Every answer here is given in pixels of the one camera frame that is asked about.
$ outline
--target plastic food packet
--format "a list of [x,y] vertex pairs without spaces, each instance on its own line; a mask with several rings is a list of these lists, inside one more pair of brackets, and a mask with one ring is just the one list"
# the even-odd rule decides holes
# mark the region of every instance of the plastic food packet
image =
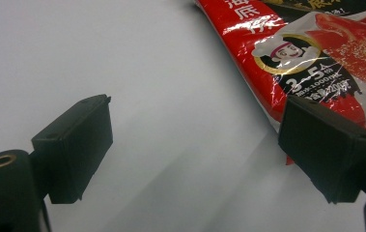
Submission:
[[288,95],[366,128],[366,0],[197,0],[278,131]]

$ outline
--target cartoon face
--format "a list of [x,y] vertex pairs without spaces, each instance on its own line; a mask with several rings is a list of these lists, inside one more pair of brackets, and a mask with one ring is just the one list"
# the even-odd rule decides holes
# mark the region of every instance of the cartoon face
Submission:
[[288,44],[286,46],[281,47],[279,50],[275,52],[275,56],[280,60],[288,60],[299,57],[303,53],[303,50],[299,47]]

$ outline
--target red food package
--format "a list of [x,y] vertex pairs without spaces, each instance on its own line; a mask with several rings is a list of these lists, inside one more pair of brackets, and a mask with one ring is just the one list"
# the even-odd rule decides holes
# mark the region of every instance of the red food package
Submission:
[[366,128],[366,1],[197,0],[279,130],[288,95]]

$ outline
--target red packaging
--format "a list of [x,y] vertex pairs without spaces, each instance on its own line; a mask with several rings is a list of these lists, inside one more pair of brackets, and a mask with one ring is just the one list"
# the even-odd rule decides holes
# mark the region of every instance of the red packaging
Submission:
[[366,1],[197,5],[277,131],[288,95],[320,102],[366,128]]

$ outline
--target white surface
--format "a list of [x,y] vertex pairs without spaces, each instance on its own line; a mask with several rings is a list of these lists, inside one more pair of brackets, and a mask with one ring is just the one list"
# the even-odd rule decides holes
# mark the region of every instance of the white surface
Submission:
[[112,97],[115,142],[55,232],[364,231],[285,155],[191,0],[0,1],[0,151]]

